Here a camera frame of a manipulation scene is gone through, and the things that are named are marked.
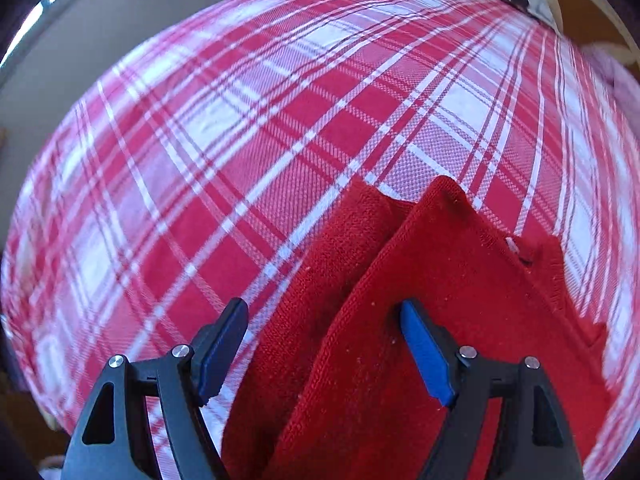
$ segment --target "red and white checkered tablecloth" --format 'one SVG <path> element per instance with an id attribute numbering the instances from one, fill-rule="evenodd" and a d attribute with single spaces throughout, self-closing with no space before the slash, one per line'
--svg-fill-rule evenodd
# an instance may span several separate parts
<path id="1" fill-rule="evenodd" d="M 498 0 L 227 0 L 102 76 L 34 162 L 2 263 L 36 400 L 72 430 L 111 355 L 162 354 L 242 296 L 250 329 L 204 410 L 219 446 L 349 181 L 417 201 L 438 174 L 502 229 L 560 237 L 576 308 L 607 323 L 616 402 L 585 462 L 604 478 L 639 425 L 638 144 L 578 50 Z"/>

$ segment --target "silver screw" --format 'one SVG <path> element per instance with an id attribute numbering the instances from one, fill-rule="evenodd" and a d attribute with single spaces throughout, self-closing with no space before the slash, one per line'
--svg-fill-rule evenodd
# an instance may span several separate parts
<path id="1" fill-rule="evenodd" d="M 171 354 L 174 357 L 184 357 L 189 353 L 189 347 L 187 345 L 176 345 L 174 349 L 171 350 Z"/>
<path id="2" fill-rule="evenodd" d="M 460 347 L 460 355 L 465 359 L 475 359 L 478 356 L 478 351 L 469 345 Z"/>
<path id="3" fill-rule="evenodd" d="M 109 359 L 109 366 L 111 368 L 117 368 L 124 362 L 124 357 L 121 355 L 114 355 L 111 359 Z"/>
<path id="4" fill-rule="evenodd" d="M 524 364 L 527 368 L 531 368 L 532 370 L 537 370 L 538 368 L 540 368 L 540 361 L 532 356 L 525 357 Z"/>

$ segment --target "red knit fabric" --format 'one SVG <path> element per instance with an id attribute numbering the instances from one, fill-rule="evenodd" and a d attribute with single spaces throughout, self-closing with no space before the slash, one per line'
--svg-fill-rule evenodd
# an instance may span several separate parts
<path id="1" fill-rule="evenodd" d="M 517 255 L 446 177 L 413 207 L 352 186 L 262 332 L 225 428 L 231 478 L 417 477 L 446 410 L 399 331 L 408 297 L 486 357 L 537 356 L 584 458 L 609 407 L 603 329 L 573 315 L 554 238 L 513 240 Z M 484 475 L 498 408 L 469 478 Z"/>

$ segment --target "red cloth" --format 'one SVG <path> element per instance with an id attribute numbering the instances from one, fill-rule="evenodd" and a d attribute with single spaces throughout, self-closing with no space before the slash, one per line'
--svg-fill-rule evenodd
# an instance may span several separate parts
<path id="1" fill-rule="evenodd" d="M 610 405 L 606 334 L 573 315 L 558 241 L 514 241 L 519 257 L 449 178 L 415 206 L 354 184 L 262 332 L 223 437 L 231 478 L 417 477 L 446 410 L 402 339 L 408 297 L 486 357 L 537 356 L 584 458 Z M 484 475 L 498 408 L 470 478 Z"/>

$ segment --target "black round object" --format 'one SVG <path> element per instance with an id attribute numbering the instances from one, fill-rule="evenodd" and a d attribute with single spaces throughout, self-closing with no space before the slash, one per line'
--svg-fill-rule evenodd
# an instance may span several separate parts
<path id="1" fill-rule="evenodd" d="M 529 0 L 511 0 L 511 5 L 520 10 L 526 11 L 529 9 Z"/>

